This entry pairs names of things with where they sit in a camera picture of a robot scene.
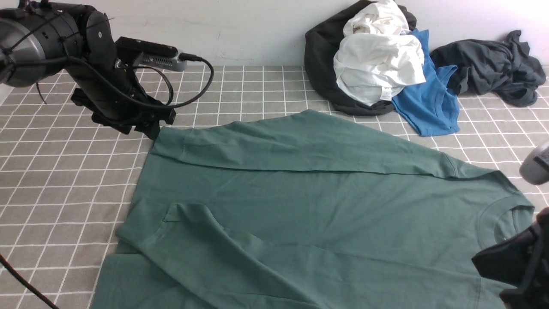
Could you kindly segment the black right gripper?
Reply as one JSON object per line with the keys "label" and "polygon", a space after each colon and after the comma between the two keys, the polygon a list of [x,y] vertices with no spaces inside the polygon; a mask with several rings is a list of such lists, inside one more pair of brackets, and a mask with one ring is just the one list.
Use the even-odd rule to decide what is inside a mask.
{"label": "black right gripper", "polygon": [[513,285],[499,293],[507,309],[549,307],[549,211],[516,236],[472,257],[486,279]]}

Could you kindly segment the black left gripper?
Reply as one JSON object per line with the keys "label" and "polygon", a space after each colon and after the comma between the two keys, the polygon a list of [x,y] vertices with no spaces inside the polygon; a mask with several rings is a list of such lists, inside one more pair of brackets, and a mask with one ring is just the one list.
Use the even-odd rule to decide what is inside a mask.
{"label": "black left gripper", "polygon": [[117,49],[108,69],[88,61],[68,65],[66,71],[77,84],[71,100],[90,110],[92,121],[120,133],[159,133],[160,123],[173,124],[176,112],[163,108],[163,103],[149,96],[139,83],[136,70],[148,67],[125,65],[118,59]]}

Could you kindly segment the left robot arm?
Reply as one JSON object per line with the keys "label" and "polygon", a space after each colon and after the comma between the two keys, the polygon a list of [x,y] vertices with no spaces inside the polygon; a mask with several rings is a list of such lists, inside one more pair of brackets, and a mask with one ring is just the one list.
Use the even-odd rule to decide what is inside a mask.
{"label": "left robot arm", "polygon": [[113,39],[108,16],[94,6],[21,0],[1,9],[1,83],[38,84],[65,70],[77,87],[71,100],[91,111],[94,123],[156,139],[160,123],[173,124],[173,108],[147,94],[137,69],[184,68],[168,45]]}

